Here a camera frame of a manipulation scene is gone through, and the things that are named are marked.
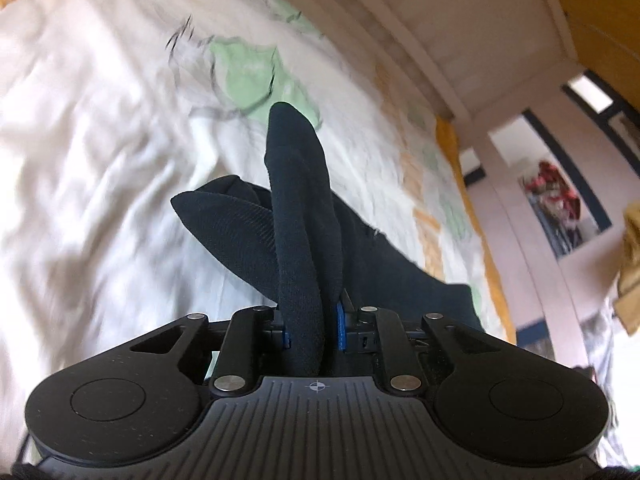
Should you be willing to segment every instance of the black device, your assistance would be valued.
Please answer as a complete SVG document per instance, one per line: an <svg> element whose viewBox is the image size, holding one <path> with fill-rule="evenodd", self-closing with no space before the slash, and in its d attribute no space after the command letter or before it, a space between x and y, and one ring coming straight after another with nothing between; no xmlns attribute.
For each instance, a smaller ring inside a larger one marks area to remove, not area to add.
<svg viewBox="0 0 640 480"><path fill-rule="evenodd" d="M334 376L282 375L276 308L191 314L44 380L26 423L56 479L563 479L609 418L574 370L441 314L337 307ZM206 378L212 352L219 351Z"/></svg>

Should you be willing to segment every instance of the bedsheet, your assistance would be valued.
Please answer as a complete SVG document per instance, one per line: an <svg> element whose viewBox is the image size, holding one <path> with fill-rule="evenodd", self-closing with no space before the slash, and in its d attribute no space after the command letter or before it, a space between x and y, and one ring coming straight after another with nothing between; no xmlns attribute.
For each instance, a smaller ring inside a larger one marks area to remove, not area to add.
<svg viewBox="0 0 640 480"><path fill-rule="evenodd" d="M169 199L229 173L268 187L274 100L316 127L332 189L418 266L469 283L506 336L446 124L374 59L353 73L283 0L0 1L0 470L50 373L188 312L270 304Z"/></svg>

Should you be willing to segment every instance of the metal screw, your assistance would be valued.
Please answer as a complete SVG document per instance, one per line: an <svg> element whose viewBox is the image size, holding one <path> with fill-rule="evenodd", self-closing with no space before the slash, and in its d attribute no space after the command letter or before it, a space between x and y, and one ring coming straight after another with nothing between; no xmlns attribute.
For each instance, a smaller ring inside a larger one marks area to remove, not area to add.
<svg viewBox="0 0 640 480"><path fill-rule="evenodd" d="M396 375L391 379L391 386L401 392L412 392L422 386L422 381L412 375Z"/></svg>
<svg viewBox="0 0 640 480"><path fill-rule="evenodd" d="M223 375L213 382L213 385L222 392L234 392L245 384L244 379L238 375Z"/></svg>

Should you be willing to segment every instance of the ridged surface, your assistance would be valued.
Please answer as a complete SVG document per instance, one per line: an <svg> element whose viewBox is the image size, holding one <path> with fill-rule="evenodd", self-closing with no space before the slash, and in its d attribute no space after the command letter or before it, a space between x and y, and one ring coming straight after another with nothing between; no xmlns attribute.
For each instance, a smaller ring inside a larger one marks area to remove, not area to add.
<svg viewBox="0 0 640 480"><path fill-rule="evenodd" d="M587 459L515 468L448 440L416 399L393 397L371 378L265 378L252 394L217 400L177 447L139 464L89 470L47 460L60 480L564 479L595 471Z"/></svg>

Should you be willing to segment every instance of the circular pad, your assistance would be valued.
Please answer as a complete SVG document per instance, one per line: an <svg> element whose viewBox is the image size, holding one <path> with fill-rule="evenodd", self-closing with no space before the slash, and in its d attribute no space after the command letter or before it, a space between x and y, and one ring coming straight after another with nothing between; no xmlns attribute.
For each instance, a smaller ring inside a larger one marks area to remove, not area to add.
<svg viewBox="0 0 640 480"><path fill-rule="evenodd" d="M542 420L562 408L562 394L551 384L536 379L507 379L489 392L496 410L520 420Z"/></svg>
<svg viewBox="0 0 640 480"><path fill-rule="evenodd" d="M98 379L80 386L71 407L88 420L107 422L129 416L145 402L145 391L125 379Z"/></svg>

